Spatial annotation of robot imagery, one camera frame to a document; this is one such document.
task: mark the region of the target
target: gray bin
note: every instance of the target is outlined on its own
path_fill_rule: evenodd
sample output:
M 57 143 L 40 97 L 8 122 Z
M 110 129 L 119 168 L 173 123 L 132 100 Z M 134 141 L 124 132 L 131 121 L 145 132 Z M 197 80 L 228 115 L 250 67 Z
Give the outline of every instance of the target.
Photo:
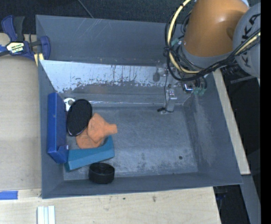
M 242 183 L 212 74 L 203 96 L 184 93 L 168 77 L 178 97 L 174 112 L 157 112 L 166 78 L 155 82 L 153 75 L 166 63 L 165 24 L 38 15 L 36 25 L 37 36 L 51 41 L 50 60 L 39 64 L 43 198 Z M 46 153 L 54 91 L 90 101 L 94 112 L 117 124 L 115 157 L 104 161 L 116 169 L 112 183 L 89 181 L 88 166 L 67 172 Z M 69 135 L 67 144 L 77 147 Z

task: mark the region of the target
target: orange object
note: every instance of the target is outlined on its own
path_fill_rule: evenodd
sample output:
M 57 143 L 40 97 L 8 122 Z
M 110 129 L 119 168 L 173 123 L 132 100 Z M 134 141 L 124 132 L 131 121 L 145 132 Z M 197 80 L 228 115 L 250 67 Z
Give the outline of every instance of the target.
M 102 138 L 118 132 L 117 125 L 109 124 L 99 114 L 94 113 L 88 124 L 88 136 L 98 142 Z
M 233 50 L 233 33 L 248 6 L 242 0 L 197 0 L 184 46 L 194 56 L 219 56 Z
M 76 136 L 76 143 L 80 148 L 95 148 L 99 147 L 102 143 L 103 139 L 99 140 L 98 142 L 94 142 L 88 136 L 88 129 L 86 128 L 81 134 Z
M 76 136 L 76 142 L 80 148 L 96 148 L 106 136 L 117 132 L 117 125 L 107 123 L 99 114 L 94 113 L 88 127 Z

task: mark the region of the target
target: bin floor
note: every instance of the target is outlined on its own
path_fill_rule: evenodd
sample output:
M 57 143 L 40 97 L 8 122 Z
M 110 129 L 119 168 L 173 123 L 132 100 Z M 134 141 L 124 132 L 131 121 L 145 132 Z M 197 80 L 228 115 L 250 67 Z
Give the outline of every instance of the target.
M 116 177 L 197 172 L 183 106 L 161 115 L 157 106 L 95 108 L 107 122 L 118 127 L 113 135 L 115 157 L 111 164 Z M 75 137 L 67 136 L 70 149 L 78 148 Z M 88 166 L 70 172 L 65 180 L 87 179 Z

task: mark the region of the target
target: black floor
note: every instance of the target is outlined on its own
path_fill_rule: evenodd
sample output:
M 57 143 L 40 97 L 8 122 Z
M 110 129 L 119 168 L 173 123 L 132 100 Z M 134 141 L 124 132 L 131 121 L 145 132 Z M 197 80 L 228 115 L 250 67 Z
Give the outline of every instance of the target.
M 184 0 L 81 0 L 95 18 L 167 22 Z M 248 0 L 251 6 L 261 0 Z M 180 23 L 192 5 L 184 9 Z M 1 20 L 7 15 L 25 16 L 23 33 L 35 34 L 35 15 L 89 17 L 77 0 L 0 0 Z M 247 156 L 259 149 L 260 90 L 256 79 L 231 84 L 236 76 L 226 76 L 229 98 Z M 260 198 L 260 173 L 254 176 Z M 249 224 L 238 185 L 215 188 L 222 224 Z

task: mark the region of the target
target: blue foam block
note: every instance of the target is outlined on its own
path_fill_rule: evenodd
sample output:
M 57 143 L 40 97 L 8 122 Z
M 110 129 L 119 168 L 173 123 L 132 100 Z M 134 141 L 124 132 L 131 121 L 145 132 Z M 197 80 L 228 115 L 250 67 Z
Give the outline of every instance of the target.
M 108 136 L 105 144 L 97 148 L 72 149 L 69 150 L 68 162 L 65 167 L 68 171 L 80 168 L 95 162 L 113 158 L 115 151 L 112 137 Z
M 55 92 L 48 95 L 47 153 L 56 163 L 67 162 L 65 103 Z

